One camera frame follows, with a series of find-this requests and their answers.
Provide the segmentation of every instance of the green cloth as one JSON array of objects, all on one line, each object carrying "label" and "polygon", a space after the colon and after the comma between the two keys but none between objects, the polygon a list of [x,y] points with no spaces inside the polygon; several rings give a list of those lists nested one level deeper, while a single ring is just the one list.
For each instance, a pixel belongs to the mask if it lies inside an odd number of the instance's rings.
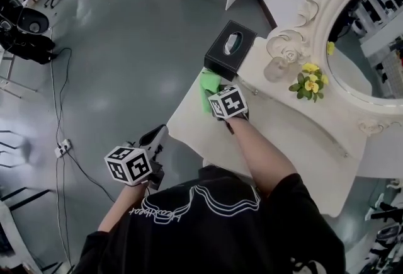
[{"label": "green cloth", "polygon": [[200,96],[203,111],[205,113],[211,113],[212,107],[207,99],[207,91],[211,91],[213,94],[218,93],[221,83],[221,77],[212,71],[207,69],[203,70],[200,74]]}]

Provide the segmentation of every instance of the forearm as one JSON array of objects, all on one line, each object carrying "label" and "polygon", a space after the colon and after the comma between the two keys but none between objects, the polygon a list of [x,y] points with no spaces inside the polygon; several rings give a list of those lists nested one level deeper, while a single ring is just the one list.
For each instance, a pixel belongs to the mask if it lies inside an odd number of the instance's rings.
[{"label": "forearm", "polygon": [[110,232],[113,226],[120,220],[126,210],[137,200],[144,197],[147,184],[138,186],[125,186],[112,208],[106,214],[102,223],[99,225],[99,231]]},{"label": "forearm", "polygon": [[258,188],[269,194],[286,176],[297,170],[291,161],[248,121],[229,118],[247,166]]}]

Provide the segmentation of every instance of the yellow flower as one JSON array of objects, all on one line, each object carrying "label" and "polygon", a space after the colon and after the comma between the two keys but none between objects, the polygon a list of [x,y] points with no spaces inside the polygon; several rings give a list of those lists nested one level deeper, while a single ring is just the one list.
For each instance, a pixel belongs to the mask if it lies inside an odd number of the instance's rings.
[{"label": "yellow flower", "polygon": [[334,48],[335,48],[334,42],[328,42],[328,43],[327,43],[327,54],[328,54],[328,55],[333,55],[333,53],[334,53]]},{"label": "yellow flower", "polygon": [[329,79],[327,78],[326,75],[322,75],[321,81],[322,81],[322,83],[324,83],[324,84],[326,84],[326,85],[329,84]]},{"label": "yellow flower", "polygon": [[318,90],[319,90],[319,85],[318,85],[317,83],[315,83],[314,81],[308,80],[308,81],[305,83],[305,89],[306,89],[307,91],[312,90],[314,93],[317,93]]},{"label": "yellow flower", "polygon": [[310,79],[310,81],[316,81],[316,80],[318,80],[318,77],[315,75],[309,75],[309,79]]},{"label": "yellow flower", "polygon": [[302,66],[302,70],[306,70],[308,72],[315,72],[316,70],[319,70],[319,67],[315,64],[311,64],[310,62],[307,62]]}]

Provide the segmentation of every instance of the mirror frame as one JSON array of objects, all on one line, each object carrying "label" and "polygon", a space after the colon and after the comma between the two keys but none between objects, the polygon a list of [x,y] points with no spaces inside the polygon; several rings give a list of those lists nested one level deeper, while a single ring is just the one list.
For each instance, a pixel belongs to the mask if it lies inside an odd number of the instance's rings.
[{"label": "mirror frame", "polygon": [[350,0],[320,0],[319,12],[312,24],[310,31],[310,56],[311,61],[318,64],[327,74],[329,86],[337,92],[344,100],[351,103],[360,110],[372,115],[403,115],[403,99],[386,100],[365,95],[351,87],[342,80],[336,80],[333,76],[327,61],[327,39],[331,28]]}]

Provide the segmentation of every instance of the black t-shirt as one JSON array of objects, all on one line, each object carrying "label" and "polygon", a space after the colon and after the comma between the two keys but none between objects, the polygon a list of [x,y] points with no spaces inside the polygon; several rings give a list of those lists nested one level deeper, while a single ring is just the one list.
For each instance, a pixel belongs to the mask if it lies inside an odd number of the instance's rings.
[{"label": "black t-shirt", "polygon": [[345,273],[344,246],[298,174],[268,198],[232,173],[135,203],[110,233],[87,237],[75,274]]}]

